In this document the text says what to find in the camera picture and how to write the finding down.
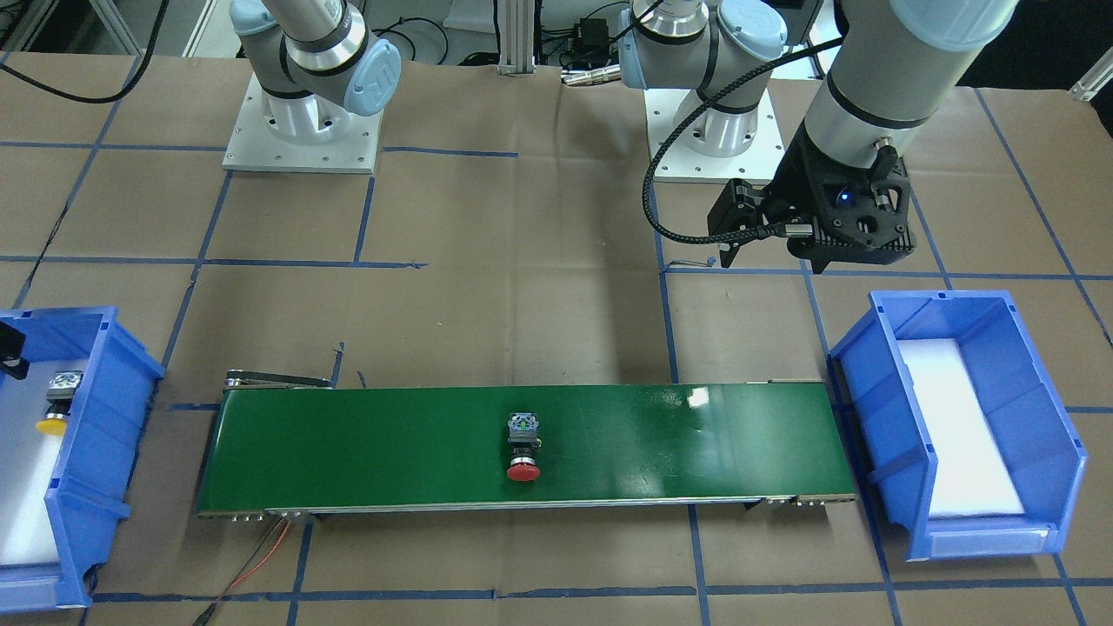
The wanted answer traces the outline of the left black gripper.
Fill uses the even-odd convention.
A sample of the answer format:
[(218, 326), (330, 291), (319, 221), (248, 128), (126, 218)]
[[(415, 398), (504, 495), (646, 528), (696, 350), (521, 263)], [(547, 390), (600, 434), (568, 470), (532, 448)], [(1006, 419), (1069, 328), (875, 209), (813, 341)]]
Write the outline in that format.
[(833, 206), (824, 185), (835, 177), (835, 160), (812, 140), (794, 139), (760, 189), (742, 178), (728, 180), (706, 218), (720, 266), (732, 267), (741, 246), (775, 236), (787, 239), (790, 253), (835, 253), (823, 217)]

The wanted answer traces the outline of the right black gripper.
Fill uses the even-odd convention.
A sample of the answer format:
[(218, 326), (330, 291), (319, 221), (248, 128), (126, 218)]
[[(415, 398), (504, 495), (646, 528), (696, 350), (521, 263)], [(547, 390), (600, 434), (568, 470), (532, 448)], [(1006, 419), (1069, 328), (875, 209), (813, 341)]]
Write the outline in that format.
[(1, 371), (4, 376), (24, 380), (30, 363), (23, 358), (24, 333), (8, 323), (1, 322)]

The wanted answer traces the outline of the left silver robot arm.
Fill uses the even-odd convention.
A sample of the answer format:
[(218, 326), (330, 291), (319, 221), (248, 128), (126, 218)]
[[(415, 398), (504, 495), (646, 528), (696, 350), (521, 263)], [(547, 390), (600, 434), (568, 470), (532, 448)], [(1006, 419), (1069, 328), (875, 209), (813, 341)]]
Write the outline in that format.
[(667, 229), (650, 206), (657, 166), (674, 143), (712, 157), (723, 124), (751, 130), (770, 74), (802, 59), (784, 53), (788, 28), (764, 1), (632, 1), (623, 13), (619, 67), (633, 89), (684, 89), (673, 130), (643, 180), (647, 222), (667, 239), (713, 244), (723, 266), (739, 247), (784, 237), (815, 273), (830, 263), (890, 265), (910, 255), (912, 183), (903, 156), (989, 41), (1014, 1), (843, 1), (847, 25), (782, 162), (760, 189), (733, 178), (707, 216), (707, 234)]

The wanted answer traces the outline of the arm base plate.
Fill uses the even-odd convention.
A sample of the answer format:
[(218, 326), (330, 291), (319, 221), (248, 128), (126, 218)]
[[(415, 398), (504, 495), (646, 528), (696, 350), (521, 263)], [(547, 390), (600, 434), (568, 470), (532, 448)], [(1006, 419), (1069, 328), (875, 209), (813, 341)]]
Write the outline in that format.
[(315, 95), (278, 98), (250, 77), (223, 167), (255, 173), (372, 175), (382, 113), (362, 117)]
[[(649, 154), (700, 104), (693, 90), (648, 89), (646, 123)], [(661, 183), (726, 183), (742, 178), (756, 186), (772, 179), (784, 158), (782, 135), (767, 90), (754, 110), (708, 110), (679, 137), (656, 167)]]

